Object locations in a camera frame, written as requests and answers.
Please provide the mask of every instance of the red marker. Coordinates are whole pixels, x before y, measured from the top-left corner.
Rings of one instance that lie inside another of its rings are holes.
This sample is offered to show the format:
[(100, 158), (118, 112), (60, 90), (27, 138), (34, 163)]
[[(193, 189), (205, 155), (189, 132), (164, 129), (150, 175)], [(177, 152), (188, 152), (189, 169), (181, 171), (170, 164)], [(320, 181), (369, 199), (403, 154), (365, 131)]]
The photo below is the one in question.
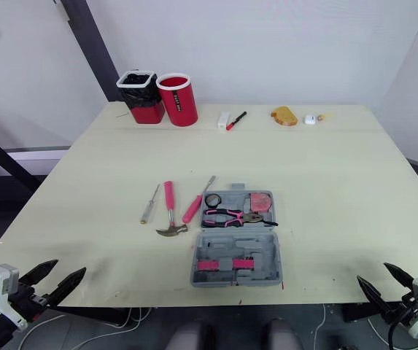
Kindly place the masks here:
[(231, 122), (230, 124), (228, 124), (228, 125), (226, 126), (226, 130), (227, 130), (227, 131), (231, 130), (231, 128), (232, 128), (233, 126), (235, 126), (235, 124), (236, 124), (238, 121), (240, 121), (240, 120), (241, 120), (241, 118), (242, 118), (242, 117), (244, 117), (246, 114), (247, 114), (247, 112), (242, 112), (242, 113), (241, 113), (241, 115), (240, 115), (239, 117), (237, 117), (237, 118), (235, 119), (235, 121), (234, 121), (234, 122)]

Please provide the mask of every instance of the hammer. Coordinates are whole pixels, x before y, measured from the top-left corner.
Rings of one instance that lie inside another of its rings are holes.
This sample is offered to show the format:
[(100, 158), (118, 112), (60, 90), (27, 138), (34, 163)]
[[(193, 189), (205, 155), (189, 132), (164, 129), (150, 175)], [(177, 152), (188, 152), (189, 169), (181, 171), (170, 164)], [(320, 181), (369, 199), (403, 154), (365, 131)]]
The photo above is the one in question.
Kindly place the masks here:
[(173, 182), (167, 181), (163, 184), (165, 187), (165, 203), (166, 208), (168, 209), (169, 218), (170, 218), (170, 227), (168, 227), (168, 230), (157, 230), (157, 233), (161, 234), (165, 237), (173, 237), (177, 236), (180, 232), (187, 232), (187, 226), (181, 225), (176, 226), (174, 224), (174, 196), (173, 196)]

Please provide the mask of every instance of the red pen holder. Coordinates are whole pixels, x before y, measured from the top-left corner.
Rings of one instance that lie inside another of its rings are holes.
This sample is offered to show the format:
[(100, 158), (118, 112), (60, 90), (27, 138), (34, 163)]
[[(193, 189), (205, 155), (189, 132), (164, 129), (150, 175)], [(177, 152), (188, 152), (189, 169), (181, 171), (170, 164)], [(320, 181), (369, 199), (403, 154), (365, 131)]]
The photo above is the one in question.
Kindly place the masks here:
[(197, 122), (196, 103), (188, 75), (170, 73), (157, 79), (157, 87), (170, 121), (176, 126), (189, 126)]

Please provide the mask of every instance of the screwdriver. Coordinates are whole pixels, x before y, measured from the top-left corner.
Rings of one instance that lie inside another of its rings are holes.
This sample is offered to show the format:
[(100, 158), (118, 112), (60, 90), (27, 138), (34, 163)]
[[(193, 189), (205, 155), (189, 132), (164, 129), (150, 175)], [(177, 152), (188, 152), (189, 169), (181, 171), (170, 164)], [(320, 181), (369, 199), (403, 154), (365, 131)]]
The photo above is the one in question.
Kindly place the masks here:
[[(207, 186), (204, 188), (202, 193), (207, 191), (207, 189), (209, 188), (209, 186), (212, 184), (214, 180), (215, 180), (215, 175), (210, 178), (209, 182), (207, 182)], [(191, 220), (194, 217), (194, 214), (199, 210), (199, 207), (201, 206), (201, 202), (202, 202), (202, 195), (198, 195), (196, 199), (191, 203), (189, 208), (187, 209), (186, 214), (182, 217), (182, 221), (185, 224), (188, 224), (191, 222)]]
[(160, 188), (160, 184), (158, 184), (157, 188), (155, 189), (155, 192), (153, 193), (152, 199), (149, 201), (149, 203), (145, 207), (144, 213), (141, 218), (141, 224), (143, 225), (147, 224), (147, 220), (149, 219), (150, 212), (152, 211), (153, 205), (155, 203), (155, 196), (157, 195), (157, 191), (159, 188)]
[(235, 126), (235, 124), (236, 124), (238, 121), (240, 121), (240, 120), (241, 120), (241, 118), (242, 118), (242, 117), (244, 117), (246, 114), (247, 114), (247, 112), (242, 112), (242, 113), (239, 115), (239, 117), (237, 117), (237, 118), (234, 120), (234, 122), (231, 122), (230, 124), (228, 124), (228, 125), (226, 126), (226, 130), (227, 130), (227, 131), (231, 130), (231, 128), (232, 128), (233, 126)]

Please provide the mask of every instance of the gray tool case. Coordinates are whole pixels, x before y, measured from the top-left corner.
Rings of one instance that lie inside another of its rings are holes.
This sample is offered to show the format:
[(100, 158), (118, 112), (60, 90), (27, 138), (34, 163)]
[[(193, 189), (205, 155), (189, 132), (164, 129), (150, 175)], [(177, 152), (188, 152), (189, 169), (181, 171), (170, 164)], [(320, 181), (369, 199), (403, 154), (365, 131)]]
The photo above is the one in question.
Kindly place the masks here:
[[(209, 209), (205, 198), (211, 194), (221, 197), (217, 209), (242, 210), (250, 212), (251, 193), (265, 193), (270, 196), (268, 211), (260, 212), (265, 221), (275, 222), (274, 198), (270, 191), (246, 191), (243, 184), (232, 184), (229, 191), (209, 191), (203, 193), (201, 204), (201, 227), (198, 234), (191, 284), (194, 287), (227, 286), (269, 286), (282, 282), (282, 261), (279, 240), (274, 226), (263, 222), (244, 223), (241, 227), (204, 227), (204, 220), (225, 222), (234, 219), (226, 215), (205, 215)], [(247, 268), (235, 268), (236, 264), (247, 263)]]

